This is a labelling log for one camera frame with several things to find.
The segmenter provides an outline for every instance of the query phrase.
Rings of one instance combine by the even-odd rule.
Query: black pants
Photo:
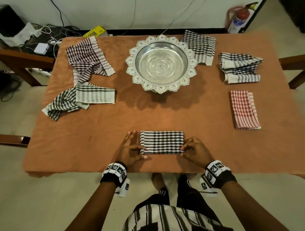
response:
[[[154,194],[147,200],[138,204],[135,207],[134,211],[148,204],[170,205],[170,197],[168,195],[168,190],[166,188],[162,188],[158,194]],[[200,192],[190,186],[186,175],[181,175],[178,180],[177,207],[201,213],[202,215],[212,218],[213,220],[218,221],[221,224],[218,217],[216,216],[214,211],[207,205]]]

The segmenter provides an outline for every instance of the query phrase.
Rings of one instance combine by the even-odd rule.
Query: person's left hand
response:
[[[119,148],[119,153],[117,155],[116,161],[121,161],[129,167],[133,165],[135,162],[147,159],[147,155],[142,155],[139,152],[134,152],[133,150],[144,149],[145,147],[140,146],[138,144],[131,144],[132,139],[134,138],[137,131],[128,132],[125,136],[121,147]]]

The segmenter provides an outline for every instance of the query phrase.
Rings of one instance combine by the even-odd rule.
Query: towel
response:
[[[229,84],[259,82],[257,65],[264,60],[247,54],[230,54],[222,52],[219,55],[219,67],[224,72],[225,81]]]
[[[251,92],[231,91],[231,100],[237,129],[261,129]]]
[[[216,38],[185,30],[181,42],[186,42],[188,48],[195,52],[195,59],[198,63],[205,63],[207,66],[212,65]]]
[[[74,84],[83,83],[90,79],[90,75],[98,74],[110,76],[115,73],[107,62],[104,53],[98,47],[94,36],[86,38],[76,45],[66,49],[69,64],[79,73],[74,71]]]
[[[85,82],[60,93],[42,111],[52,120],[56,121],[62,111],[72,112],[81,108],[88,109],[89,104],[114,104],[115,90],[98,87]]]
[[[146,150],[141,150],[144,154],[180,154],[183,146],[183,132],[175,131],[141,131],[141,145]]]

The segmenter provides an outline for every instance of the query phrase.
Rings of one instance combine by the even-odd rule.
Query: black baseboard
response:
[[[164,35],[184,34],[185,30],[190,30],[198,34],[224,34],[225,28],[183,28],[183,29],[129,29],[129,30],[107,30],[108,34],[117,35],[160,35],[163,31]],[[81,33],[85,34],[88,30],[82,30]]]

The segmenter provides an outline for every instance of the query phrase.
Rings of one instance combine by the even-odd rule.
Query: tile floor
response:
[[[279,58],[305,54],[305,34],[295,28],[277,0],[267,1],[248,33],[260,30],[270,32]],[[286,71],[287,81],[298,72]],[[35,77],[43,84],[48,82],[45,76]],[[12,100],[0,102],[0,133],[31,136],[45,89],[23,83]],[[305,115],[305,84],[291,92]],[[101,174],[64,173],[32,178],[21,168],[25,151],[24,148],[0,146],[1,230],[64,230],[98,186]],[[156,192],[150,174],[133,173],[128,178],[132,182],[129,192],[126,198],[115,195],[103,230],[121,230],[136,204]],[[164,174],[164,178],[174,205],[177,200],[175,176]],[[305,230],[305,181],[302,178],[288,174],[237,174],[236,178],[290,231]],[[191,185],[200,189],[199,176],[191,180]],[[244,230],[221,192],[216,197],[204,198],[225,226],[235,231]]]

